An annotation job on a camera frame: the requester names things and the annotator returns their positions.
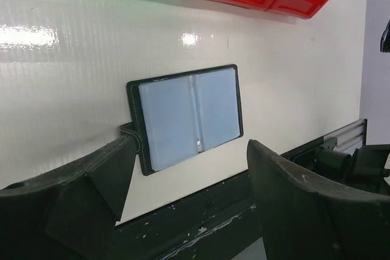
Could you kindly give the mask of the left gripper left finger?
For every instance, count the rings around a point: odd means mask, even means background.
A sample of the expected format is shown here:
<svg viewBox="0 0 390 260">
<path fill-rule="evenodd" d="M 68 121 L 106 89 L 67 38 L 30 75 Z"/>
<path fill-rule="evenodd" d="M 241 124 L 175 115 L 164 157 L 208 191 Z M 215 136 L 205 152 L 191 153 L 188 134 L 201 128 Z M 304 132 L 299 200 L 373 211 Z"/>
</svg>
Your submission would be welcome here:
<svg viewBox="0 0 390 260">
<path fill-rule="evenodd" d="M 105 259 L 137 154 L 123 136 L 1 190 L 2 259 Z"/>
</svg>

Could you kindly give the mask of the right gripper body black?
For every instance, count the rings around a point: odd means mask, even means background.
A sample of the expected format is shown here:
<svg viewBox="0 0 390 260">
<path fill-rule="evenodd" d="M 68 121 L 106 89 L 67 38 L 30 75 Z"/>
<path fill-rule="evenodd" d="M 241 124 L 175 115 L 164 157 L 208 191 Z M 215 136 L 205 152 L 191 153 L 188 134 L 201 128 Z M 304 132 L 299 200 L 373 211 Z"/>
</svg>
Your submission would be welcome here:
<svg viewBox="0 0 390 260">
<path fill-rule="evenodd" d="M 390 53 L 390 21 L 388 21 L 386 28 L 381 36 L 380 40 L 380 52 Z"/>
</svg>

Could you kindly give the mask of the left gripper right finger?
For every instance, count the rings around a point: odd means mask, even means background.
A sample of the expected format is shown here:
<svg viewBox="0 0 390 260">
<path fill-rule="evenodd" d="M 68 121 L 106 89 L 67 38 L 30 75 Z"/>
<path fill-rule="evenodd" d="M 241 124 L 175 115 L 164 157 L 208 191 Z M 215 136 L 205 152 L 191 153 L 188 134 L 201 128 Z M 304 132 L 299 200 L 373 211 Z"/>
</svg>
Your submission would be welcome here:
<svg viewBox="0 0 390 260">
<path fill-rule="evenodd" d="M 389 197 L 345 186 L 256 140 L 247 165 L 268 259 L 388 259 Z"/>
</svg>

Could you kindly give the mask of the black leather card holder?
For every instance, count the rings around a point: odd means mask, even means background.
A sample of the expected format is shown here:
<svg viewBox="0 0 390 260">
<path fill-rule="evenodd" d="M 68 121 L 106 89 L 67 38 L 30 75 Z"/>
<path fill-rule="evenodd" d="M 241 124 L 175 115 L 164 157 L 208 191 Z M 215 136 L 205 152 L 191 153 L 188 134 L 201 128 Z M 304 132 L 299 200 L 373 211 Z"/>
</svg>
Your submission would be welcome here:
<svg viewBox="0 0 390 260">
<path fill-rule="evenodd" d="M 133 80 L 126 85 L 135 139 L 148 176 L 243 136 L 235 64 Z"/>
</svg>

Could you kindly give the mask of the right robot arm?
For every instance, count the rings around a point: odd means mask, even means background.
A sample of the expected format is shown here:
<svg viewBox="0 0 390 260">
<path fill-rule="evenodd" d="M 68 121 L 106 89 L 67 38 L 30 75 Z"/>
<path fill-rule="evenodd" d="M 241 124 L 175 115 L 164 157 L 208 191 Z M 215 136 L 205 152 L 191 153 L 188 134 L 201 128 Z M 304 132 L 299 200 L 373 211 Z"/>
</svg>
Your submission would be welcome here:
<svg viewBox="0 0 390 260">
<path fill-rule="evenodd" d="M 313 171 L 323 177 L 356 189 L 389 195 L 389 169 L 385 167 L 389 145 L 363 145 L 352 155 L 317 148 Z"/>
</svg>

